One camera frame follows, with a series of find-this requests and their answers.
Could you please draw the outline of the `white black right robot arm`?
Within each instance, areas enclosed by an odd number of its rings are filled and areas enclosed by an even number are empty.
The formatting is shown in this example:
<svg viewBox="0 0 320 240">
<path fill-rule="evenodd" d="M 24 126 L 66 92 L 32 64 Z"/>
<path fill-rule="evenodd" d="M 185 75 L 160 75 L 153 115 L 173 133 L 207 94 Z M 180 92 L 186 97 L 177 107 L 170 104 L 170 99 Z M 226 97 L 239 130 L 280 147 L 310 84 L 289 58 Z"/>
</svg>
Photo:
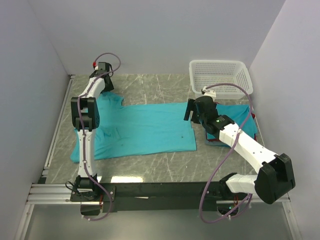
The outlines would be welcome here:
<svg viewBox="0 0 320 240">
<path fill-rule="evenodd" d="M 222 198 L 230 200 L 237 193 L 255 194 L 267 204 L 295 188 L 296 181 L 291 158 L 266 149 L 227 115 L 220 115 L 217 104 L 209 96 L 189 99 L 184 120 L 200 124 L 207 133 L 230 146 L 255 170 L 255 175 L 230 173 L 219 183 Z"/>
</svg>

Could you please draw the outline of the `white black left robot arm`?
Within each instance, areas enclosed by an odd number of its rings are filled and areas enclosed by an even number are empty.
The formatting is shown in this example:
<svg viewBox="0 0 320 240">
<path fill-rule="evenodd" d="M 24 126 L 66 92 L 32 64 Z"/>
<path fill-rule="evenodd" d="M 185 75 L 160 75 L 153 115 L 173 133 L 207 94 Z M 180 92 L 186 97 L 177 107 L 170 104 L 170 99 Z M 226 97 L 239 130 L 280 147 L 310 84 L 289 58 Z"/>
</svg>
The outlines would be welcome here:
<svg viewBox="0 0 320 240">
<path fill-rule="evenodd" d="M 97 100 L 101 93 L 114 89 L 110 74 L 111 70 L 96 67 L 84 91 L 71 99 L 72 124 L 79 144 L 79 168 L 73 188 L 82 190 L 88 201 L 94 201 L 100 195 L 94 158 L 96 130 L 100 125 Z"/>
</svg>

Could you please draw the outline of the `light blue cotton t-shirt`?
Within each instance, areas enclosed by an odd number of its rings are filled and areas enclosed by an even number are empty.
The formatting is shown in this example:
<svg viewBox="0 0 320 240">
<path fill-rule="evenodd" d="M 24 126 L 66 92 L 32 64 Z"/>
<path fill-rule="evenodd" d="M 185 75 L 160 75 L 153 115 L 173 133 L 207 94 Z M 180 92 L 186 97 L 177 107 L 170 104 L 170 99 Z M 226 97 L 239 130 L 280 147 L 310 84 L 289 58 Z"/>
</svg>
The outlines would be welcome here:
<svg viewBox="0 0 320 240">
<path fill-rule="evenodd" d="M 94 159 L 196 151 L 195 132 L 185 121 L 186 102 L 123 106 L 113 92 L 97 100 L 100 124 Z"/>
</svg>

